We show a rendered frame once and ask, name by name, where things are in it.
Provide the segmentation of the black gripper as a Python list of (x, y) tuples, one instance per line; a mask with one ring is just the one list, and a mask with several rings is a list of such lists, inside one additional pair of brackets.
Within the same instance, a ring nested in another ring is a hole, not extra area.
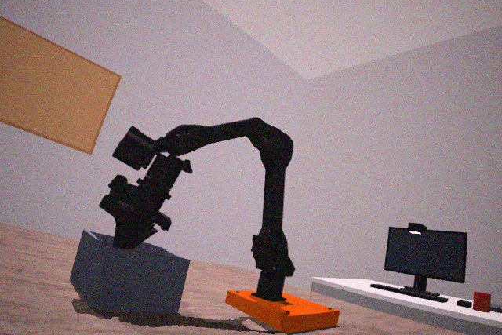
[(99, 204), (115, 218), (114, 248), (134, 249), (158, 232), (153, 223), (163, 231), (168, 231), (172, 224), (170, 217), (159, 211), (165, 199), (171, 199), (170, 190), (146, 176), (137, 183), (140, 186), (131, 203), (126, 201), (129, 197), (109, 194)]

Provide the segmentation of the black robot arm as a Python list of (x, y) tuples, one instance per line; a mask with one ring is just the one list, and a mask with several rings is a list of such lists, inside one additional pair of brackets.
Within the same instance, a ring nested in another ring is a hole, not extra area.
[[(131, 126), (112, 156), (138, 171), (141, 167), (146, 169), (157, 155), (146, 176), (171, 190), (181, 170), (193, 173), (191, 161), (182, 161), (177, 156), (207, 144), (238, 137), (249, 138), (260, 151), (265, 168), (262, 228), (258, 235), (253, 235), (251, 249), (256, 268), (262, 271), (257, 292), (251, 295), (272, 302), (287, 300), (282, 297), (285, 278), (292, 276), (295, 270), (288, 256), (288, 241), (282, 231), (286, 168), (292, 160), (294, 148), (288, 134), (257, 117), (213, 126), (181, 124), (157, 140)], [(165, 157), (161, 154), (164, 152), (170, 155)], [(109, 194), (123, 199), (129, 197), (126, 201), (130, 203), (139, 186), (128, 184), (123, 175), (117, 175), (108, 184), (111, 189)]]

